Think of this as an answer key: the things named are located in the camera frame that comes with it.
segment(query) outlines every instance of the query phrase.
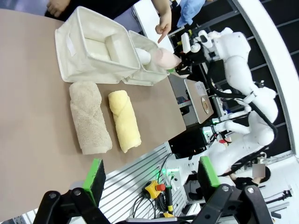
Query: fabric storage basket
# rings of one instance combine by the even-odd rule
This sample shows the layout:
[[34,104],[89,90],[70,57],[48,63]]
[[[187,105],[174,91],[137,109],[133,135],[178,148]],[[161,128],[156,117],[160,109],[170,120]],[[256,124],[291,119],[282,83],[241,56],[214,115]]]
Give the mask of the fabric storage basket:
[[[151,55],[153,55],[153,52],[158,49],[158,45],[155,42],[134,31],[130,30],[129,36],[135,48],[146,50]],[[160,68],[153,62],[150,62],[147,65],[140,63],[140,65],[141,68],[138,71],[123,80],[125,84],[152,86],[153,84],[165,79],[169,75],[165,69]]]
[[116,84],[140,69],[127,30],[85,7],[77,7],[55,31],[55,43],[65,82]]

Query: finger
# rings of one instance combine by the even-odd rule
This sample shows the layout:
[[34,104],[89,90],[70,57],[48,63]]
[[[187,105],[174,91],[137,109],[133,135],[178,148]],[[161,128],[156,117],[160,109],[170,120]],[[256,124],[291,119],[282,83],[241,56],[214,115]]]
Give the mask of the finger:
[[55,15],[56,12],[57,12],[57,9],[54,8],[54,9],[51,10],[50,13],[51,13],[51,15]]
[[167,34],[168,34],[167,31],[163,31],[162,35],[160,36],[160,38],[158,40],[158,43],[160,43],[164,39],[164,37],[166,37]]
[[155,28],[157,34],[162,34],[163,33],[163,29],[161,29],[160,25],[156,25],[156,28]]
[[48,7],[48,11],[51,12],[54,9],[54,6],[50,4],[50,6]]
[[159,40],[158,40],[158,43],[160,43],[164,37],[166,37],[166,35],[169,33],[169,31],[171,30],[171,27],[166,25],[164,31],[162,32],[162,35],[160,36]]
[[57,10],[56,13],[54,14],[55,17],[59,17],[61,14],[61,11]]

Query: pink object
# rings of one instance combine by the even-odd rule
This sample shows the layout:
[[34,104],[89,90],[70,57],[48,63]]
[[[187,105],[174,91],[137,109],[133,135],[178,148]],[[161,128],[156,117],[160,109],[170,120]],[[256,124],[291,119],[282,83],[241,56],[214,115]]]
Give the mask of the pink object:
[[164,48],[158,48],[154,52],[152,61],[161,68],[173,69],[178,66],[182,60]]

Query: beige towel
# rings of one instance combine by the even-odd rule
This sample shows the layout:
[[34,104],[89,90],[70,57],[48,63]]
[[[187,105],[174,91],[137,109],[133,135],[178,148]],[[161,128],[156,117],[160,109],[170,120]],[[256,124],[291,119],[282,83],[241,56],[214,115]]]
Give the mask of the beige towel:
[[84,155],[105,153],[112,148],[100,108],[102,97],[93,82],[77,82],[70,86],[71,114]]
[[130,97],[124,90],[109,94],[110,109],[113,113],[117,137],[121,149],[126,153],[130,148],[141,144],[137,121]]

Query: sticker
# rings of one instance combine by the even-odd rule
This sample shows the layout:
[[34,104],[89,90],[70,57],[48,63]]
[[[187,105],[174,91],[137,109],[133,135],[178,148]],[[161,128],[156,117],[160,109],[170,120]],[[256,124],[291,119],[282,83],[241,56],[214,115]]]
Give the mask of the sticker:
[[199,96],[206,96],[207,92],[206,92],[206,88],[203,82],[199,81],[195,83],[195,88],[197,90],[197,93]]
[[68,34],[66,37],[66,46],[70,51],[71,56],[73,57],[76,54],[76,50],[74,48],[73,42],[71,41],[70,34]]

